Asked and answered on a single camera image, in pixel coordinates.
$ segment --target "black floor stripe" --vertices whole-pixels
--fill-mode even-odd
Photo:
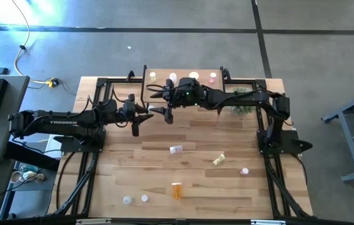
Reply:
[[[0,31],[27,31],[26,26],[0,26]],[[223,28],[115,28],[115,27],[58,27],[58,26],[30,26],[32,32],[69,32],[69,33],[222,33],[222,34],[254,34],[256,29],[223,29]]]
[[[263,37],[262,24],[260,23],[259,10],[256,0],[251,0],[253,17],[255,18],[256,33],[258,34],[260,56],[262,58],[263,70],[266,78],[271,78],[270,64],[267,57],[265,38]]]
[[[61,27],[61,26],[30,26],[33,32],[69,32],[69,33],[224,33],[224,34],[255,34],[257,29],[233,28],[126,28],[126,27]],[[26,26],[0,25],[0,31],[27,31]],[[316,30],[316,29],[262,29],[263,34],[299,34],[299,35],[354,35],[354,30]]]
[[[354,35],[354,30],[264,29],[264,34]]]

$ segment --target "white cable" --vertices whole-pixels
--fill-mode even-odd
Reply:
[[[30,34],[30,31],[29,31],[29,24],[28,24],[28,21],[27,21],[27,18],[25,17],[24,13],[21,11],[21,9],[19,8],[19,6],[14,2],[14,0],[11,0],[13,2],[13,4],[17,7],[17,9],[19,10],[19,12],[21,13],[21,15],[23,16],[24,18],[24,21],[26,22],[26,25],[27,25],[27,29],[28,29],[28,35],[27,35],[27,39],[26,41],[24,42],[23,46],[26,47],[26,44],[28,42],[28,39],[29,39],[29,34]],[[17,73],[22,76],[23,74],[20,72],[19,68],[17,67],[17,62],[19,61],[19,58],[20,58],[20,54],[21,54],[21,51],[23,49],[20,48],[19,52],[17,53],[17,56],[16,58],[14,59],[14,68],[15,70],[17,71]],[[33,80],[33,79],[30,79],[29,80],[30,82],[34,82],[34,83],[39,83],[39,84],[45,84],[46,82],[45,81],[36,81],[36,80]]]
[[[28,35],[27,35],[26,41],[25,41],[24,44],[23,44],[23,46],[25,47],[26,44],[27,44],[27,42],[28,42],[28,39],[29,39],[29,24],[28,24],[28,21],[27,21],[25,15],[24,15],[24,13],[21,11],[21,9],[19,8],[19,6],[14,2],[14,0],[12,0],[12,2],[13,2],[13,4],[17,7],[17,9],[18,9],[19,12],[21,13],[21,15],[23,16],[23,18],[24,18],[24,20],[25,20],[25,22],[26,22],[26,24],[27,24]],[[17,68],[17,61],[19,60],[21,50],[22,50],[22,49],[20,48],[19,52],[17,53],[16,58],[14,59],[14,68],[16,69],[17,73],[18,73],[20,76],[22,76],[23,74],[22,74],[22,73],[19,71],[19,69]]]

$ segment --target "green plant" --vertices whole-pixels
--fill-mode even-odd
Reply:
[[[236,91],[238,93],[247,93],[252,90],[246,87],[239,87],[239,88],[236,87],[232,91],[233,92]],[[244,115],[244,114],[252,113],[253,110],[255,110],[254,106],[232,106],[231,107],[231,112],[235,115]]]

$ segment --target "small white object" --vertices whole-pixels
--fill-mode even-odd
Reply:
[[[124,204],[132,204],[133,201],[134,201],[133,198],[130,197],[130,196],[126,196],[126,197],[123,198],[123,203]]]
[[[172,146],[172,147],[170,147],[170,154],[182,153],[182,152],[183,152],[183,146]]]
[[[250,172],[250,170],[249,170],[248,168],[243,168],[243,169],[240,171],[240,174],[241,174],[241,175],[247,175],[249,172]]]
[[[197,72],[190,72],[190,78],[198,79],[199,76],[200,76],[200,75],[199,75]]]
[[[28,181],[32,181],[35,178],[35,175],[37,175],[36,172],[28,171],[23,174],[23,179]]]
[[[176,83],[176,82],[177,82],[177,74],[175,74],[174,72],[172,72],[172,73],[169,75],[169,79],[170,79],[173,83]]]
[[[144,194],[143,196],[141,196],[141,200],[146,203],[148,201],[148,196]]]
[[[151,78],[151,81],[155,81],[156,80],[156,73],[155,72],[151,72],[149,74],[150,78]]]

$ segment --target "yellow object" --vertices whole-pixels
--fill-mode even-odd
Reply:
[[[173,199],[180,200],[183,195],[183,187],[181,183],[172,183]]]
[[[225,155],[221,154],[219,157],[217,157],[217,159],[215,159],[215,160],[213,161],[213,164],[214,164],[214,165],[217,165],[217,164],[219,164],[220,162],[222,162],[222,161],[225,160],[225,159],[226,159]]]
[[[47,84],[49,87],[54,88],[56,84],[53,84],[54,78],[51,78],[49,81],[45,81],[45,84]]]

